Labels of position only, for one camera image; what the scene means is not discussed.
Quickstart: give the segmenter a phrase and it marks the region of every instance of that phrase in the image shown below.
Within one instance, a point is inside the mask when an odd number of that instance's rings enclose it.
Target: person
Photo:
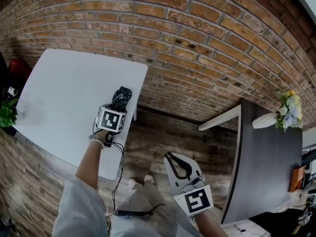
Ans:
[[[99,141],[90,140],[75,176],[66,181],[53,237],[107,236],[106,206],[97,192],[100,141],[104,141],[106,134],[105,130],[101,130],[96,134]],[[112,237],[227,237],[209,211],[195,215],[198,231],[180,209],[164,204],[152,176],[147,175],[144,181],[143,186],[132,178],[128,181],[131,195],[118,210],[150,211],[156,206],[153,214],[126,217],[114,212],[111,218]]]

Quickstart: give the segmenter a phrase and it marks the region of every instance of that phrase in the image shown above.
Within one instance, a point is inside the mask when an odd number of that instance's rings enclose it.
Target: dark wooden table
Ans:
[[[266,113],[257,104],[241,102],[239,154],[224,224],[270,211],[289,199],[292,170],[302,161],[302,130],[254,129],[252,121]]]

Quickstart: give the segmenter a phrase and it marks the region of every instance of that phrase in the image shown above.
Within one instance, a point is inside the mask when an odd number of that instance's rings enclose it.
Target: shoe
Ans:
[[[146,183],[152,183],[152,184],[154,184],[154,178],[153,178],[152,175],[146,175],[146,176],[144,177],[144,184],[146,184]]]
[[[128,190],[131,191],[135,184],[137,184],[136,180],[134,178],[129,178],[128,179]]]

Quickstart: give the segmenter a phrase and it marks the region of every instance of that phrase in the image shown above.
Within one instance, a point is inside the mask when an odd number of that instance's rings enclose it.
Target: white board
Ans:
[[[111,103],[121,86],[133,91],[122,132],[114,141],[125,144],[147,66],[104,55],[46,50],[35,65],[19,99],[14,126],[51,154],[74,165],[88,146],[99,106]],[[114,180],[121,159],[116,147],[101,154],[99,175]]]

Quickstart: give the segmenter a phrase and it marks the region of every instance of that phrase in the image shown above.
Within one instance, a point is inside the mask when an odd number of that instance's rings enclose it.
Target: wristband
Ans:
[[[102,150],[104,149],[104,144],[103,144],[103,141],[102,141],[100,136],[98,136],[96,134],[90,134],[88,140],[89,140],[89,142],[90,141],[95,141],[95,142],[100,143],[101,147],[102,147]]]

